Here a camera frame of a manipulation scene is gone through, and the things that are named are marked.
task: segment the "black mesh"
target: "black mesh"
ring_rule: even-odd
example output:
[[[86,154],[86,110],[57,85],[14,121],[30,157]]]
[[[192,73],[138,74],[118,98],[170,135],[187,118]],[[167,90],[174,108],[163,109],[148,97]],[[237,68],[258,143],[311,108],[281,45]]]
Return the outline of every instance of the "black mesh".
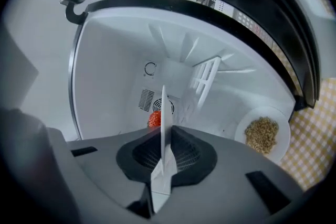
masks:
[[[171,149],[176,160],[178,172],[190,168],[201,157],[196,145],[177,133],[172,133]]]
[[[153,171],[161,158],[161,136],[155,135],[133,150],[133,158],[142,166]]]

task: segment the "white plate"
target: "white plate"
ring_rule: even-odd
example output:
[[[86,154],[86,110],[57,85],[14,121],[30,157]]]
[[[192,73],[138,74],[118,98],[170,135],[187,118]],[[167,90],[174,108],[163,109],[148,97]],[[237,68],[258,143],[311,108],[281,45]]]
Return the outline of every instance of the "white plate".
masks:
[[[271,106],[261,106],[248,112],[238,124],[235,141],[246,143],[245,129],[254,120],[260,117],[269,117],[279,125],[279,131],[275,137],[277,142],[273,146],[269,154],[265,157],[269,158],[274,163],[279,163],[285,155],[290,142],[290,127],[288,119],[277,109]]]

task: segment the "vent grille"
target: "vent grille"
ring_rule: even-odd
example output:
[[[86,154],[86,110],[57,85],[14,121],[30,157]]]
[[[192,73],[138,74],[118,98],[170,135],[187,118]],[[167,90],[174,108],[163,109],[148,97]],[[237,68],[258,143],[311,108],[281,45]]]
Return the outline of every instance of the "vent grille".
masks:
[[[170,104],[172,105],[172,114],[174,114],[174,110],[175,110],[175,107],[174,107],[174,104],[172,103],[172,101],[170,101]],[[153,111],[161,111],[161,106],[162,106],[162,99],[157,99],[154,104],[153,104]]]
[[[151,108],[151,104],[153,101],[153,97],[154,97],[153,91],[147,89],[142,90],[139,101],[140,109],[149,112],[149,109]]]

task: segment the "fan vent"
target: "fan vent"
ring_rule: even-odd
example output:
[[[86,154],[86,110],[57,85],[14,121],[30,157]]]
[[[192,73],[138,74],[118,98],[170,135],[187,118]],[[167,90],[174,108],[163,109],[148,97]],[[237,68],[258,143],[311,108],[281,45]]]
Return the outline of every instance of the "fan vent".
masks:
[[[172,114],[174,114],[174,110],[175,110],[175,107],[174,107],[174,104],[172,103],[172,101],[170,101],[170,104],[172,105]],[[161,106],[162,106],[162,99],[157,99],[154,104],[153,104],[153,111],[161,111]]]
[[[143,89],[140,96],[139,107],[142,110],[149,112],[149,109],[151,108],[151,104],[153,101],[153,97],[154,97],[153,91]]]

